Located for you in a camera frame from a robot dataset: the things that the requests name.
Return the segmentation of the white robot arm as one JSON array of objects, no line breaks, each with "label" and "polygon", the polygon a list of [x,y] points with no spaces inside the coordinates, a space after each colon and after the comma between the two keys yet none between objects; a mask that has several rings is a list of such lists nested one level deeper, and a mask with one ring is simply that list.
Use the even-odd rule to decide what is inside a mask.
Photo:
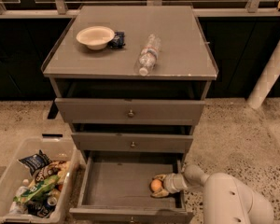
[{"label": "white robot arm", "polygon": [[203,188],[204,224],[273,224],[273,206],[262,194],[232,175],[209,175],[197,165],[186,165],[177,174],[155,175],[151,196],[164,198],[194,184]]}]

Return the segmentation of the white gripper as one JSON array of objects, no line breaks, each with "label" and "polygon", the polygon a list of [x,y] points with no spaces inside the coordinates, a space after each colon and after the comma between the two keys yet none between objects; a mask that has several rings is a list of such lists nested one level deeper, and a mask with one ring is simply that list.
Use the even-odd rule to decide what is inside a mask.
[{"label": "white gripper", "polygon": [[152,180],[163,181],[165,189],[154,191],[151,196],[153,198],[165,198],[170,194],[178,193],[188,189],[188,182],[182,174],[155,175]]}]

